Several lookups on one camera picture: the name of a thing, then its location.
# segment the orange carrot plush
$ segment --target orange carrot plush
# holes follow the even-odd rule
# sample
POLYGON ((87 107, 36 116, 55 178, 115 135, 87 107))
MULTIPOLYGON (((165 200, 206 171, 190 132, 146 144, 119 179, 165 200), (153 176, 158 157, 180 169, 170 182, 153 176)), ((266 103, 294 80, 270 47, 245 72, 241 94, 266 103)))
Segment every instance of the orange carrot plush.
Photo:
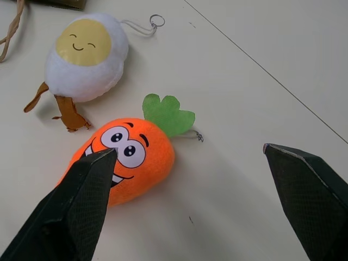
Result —
POLYGON ((142 104, 144 120, 117 119, 107 123, 74 154, 68 169, 91 153, 116 148, 109 206, 125 203, 148 191, 170 173, 174 149, 169 138, 187 132, 195 122, 195 114, 180 110, 173 96, 162 101, 149 94, 142 104))

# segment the cartoon eye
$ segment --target cartoon eye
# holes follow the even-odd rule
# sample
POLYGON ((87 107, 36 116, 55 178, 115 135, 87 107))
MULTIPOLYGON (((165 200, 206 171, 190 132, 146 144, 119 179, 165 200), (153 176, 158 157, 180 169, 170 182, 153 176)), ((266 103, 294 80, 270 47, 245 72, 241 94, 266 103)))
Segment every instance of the cartoon eye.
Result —
POLYGON ((119 162, 127 168, 139 167, 145 160, 145 149, 136 140, 127 140, 119 147, 119 162))
POLYGON ((101 137, 101 142, 105 147, 116 148, 120 143, 128 140, 129 133, 125 127, 117 126, 108 129, 101 137))

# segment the brown plush leg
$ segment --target brown plush leg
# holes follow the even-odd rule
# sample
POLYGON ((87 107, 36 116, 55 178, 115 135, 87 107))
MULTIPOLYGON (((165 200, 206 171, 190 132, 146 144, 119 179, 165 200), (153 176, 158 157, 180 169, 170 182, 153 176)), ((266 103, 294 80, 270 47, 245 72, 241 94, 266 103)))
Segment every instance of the brown plush leg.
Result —
POLYGON ((39 102, 40 96, 41 94, 43 94, 45 91, 48 91, 48 86, 45 82, 43 82, 39 89, 38 92, 36 93, 34 99, 29 102, 29 104, 24 108, 24 112, 28 113, 29 111, 31 111, 32 109, 34 109, 34 107, 37 105, 37 103, 39 102))
POLYGON ((91 127, 91 124, 89 124, 85 118, 77 113, 72 98, 58 95, 54 95, 54 97, 57 100, 61 117, 54 117, 53 119, 61 119, 68 132, 75 132, 82 127, 86 127, 87 129, 91 127))

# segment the green leaf top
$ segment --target green leaf top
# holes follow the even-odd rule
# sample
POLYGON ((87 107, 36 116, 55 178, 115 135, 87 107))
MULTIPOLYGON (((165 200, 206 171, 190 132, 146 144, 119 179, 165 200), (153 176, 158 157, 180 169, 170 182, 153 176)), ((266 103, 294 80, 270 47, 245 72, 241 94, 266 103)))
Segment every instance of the green leaf top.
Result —
POLYGON ((156 124, 168 138, 187 132, 196 118, 192 111, 180 110, 174 96, 165 96, 161 101, 157 94, 149 94, 142 103, 142 110, 144 119, 156 124))

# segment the metal key ring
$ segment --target metal key ring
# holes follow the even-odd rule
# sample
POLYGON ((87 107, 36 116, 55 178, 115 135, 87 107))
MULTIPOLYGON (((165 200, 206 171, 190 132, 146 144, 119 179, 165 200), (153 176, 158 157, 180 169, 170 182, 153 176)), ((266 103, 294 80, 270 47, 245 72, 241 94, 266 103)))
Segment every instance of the metal key ring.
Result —
POLYGON ((155 14, 155 15, 150 16, 150 24, 151 24, 151 26, 153 26, 153 27, 161 27, 161 26, 163 26, 163 25, 165 24, 165 19, 163 18, 163 16, 155 14), (161 18, 163 19, 163 23, 160 24, 160 25, 158 25, 158 24, 155 24, 154 22, 152 22, 151 20, 152 20, 154 17, 161 17, 161 18))

